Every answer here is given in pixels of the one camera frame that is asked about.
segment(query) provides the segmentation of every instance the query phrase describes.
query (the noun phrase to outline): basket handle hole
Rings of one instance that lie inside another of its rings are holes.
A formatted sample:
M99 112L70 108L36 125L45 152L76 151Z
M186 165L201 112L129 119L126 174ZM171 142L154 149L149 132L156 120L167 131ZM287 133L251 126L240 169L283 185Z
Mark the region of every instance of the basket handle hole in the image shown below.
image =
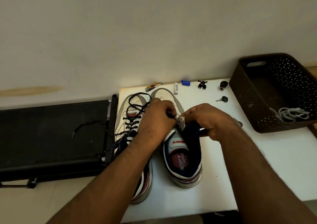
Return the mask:
M247 67L256 67L256 66L261 66L265 64L266 64L266 61L251 62L247 64Z

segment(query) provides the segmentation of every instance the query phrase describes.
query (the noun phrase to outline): hand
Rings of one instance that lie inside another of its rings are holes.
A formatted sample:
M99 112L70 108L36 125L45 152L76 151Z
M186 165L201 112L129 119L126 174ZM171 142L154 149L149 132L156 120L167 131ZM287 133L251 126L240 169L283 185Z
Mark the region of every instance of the hand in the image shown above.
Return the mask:
M209 136L214 141L220 140L224 130L239 127L230 115L207 103L196 105L180 116L185 117L185 122L197 121L205 128L200 136Z
M169 110L173 116L176 116L176 109L171 101L154 98L145 113L142 116L138 136L144 135L149 142L156 148L167 136L167 134L176 125L175 119L171 119L166 115Z

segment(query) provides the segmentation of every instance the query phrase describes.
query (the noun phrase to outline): forearm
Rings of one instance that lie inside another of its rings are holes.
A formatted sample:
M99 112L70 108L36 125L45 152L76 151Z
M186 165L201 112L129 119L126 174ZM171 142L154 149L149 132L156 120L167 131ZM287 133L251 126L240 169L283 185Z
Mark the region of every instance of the forearm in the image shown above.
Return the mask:
M226 126L219 142L245 223L316 223L242 129Z
M119 223L153 152L149 141L149 136L137 135L110 166L48 223Z

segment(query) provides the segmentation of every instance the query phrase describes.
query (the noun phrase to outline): white aa battery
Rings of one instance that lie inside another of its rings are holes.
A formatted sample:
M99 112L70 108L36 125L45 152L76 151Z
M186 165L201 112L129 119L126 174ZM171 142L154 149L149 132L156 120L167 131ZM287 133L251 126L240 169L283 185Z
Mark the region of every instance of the white aa battery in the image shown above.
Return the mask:
M178 94L178 84L174 84L174 94Z

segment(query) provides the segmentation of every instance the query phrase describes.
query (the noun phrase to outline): blue cap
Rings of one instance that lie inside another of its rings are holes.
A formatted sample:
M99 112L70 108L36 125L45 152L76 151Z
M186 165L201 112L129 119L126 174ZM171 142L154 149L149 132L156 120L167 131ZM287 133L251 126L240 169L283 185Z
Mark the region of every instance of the blue cap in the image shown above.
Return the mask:
M186 81L186 80L182 80L182 85L190 86L191 82L190 81Z

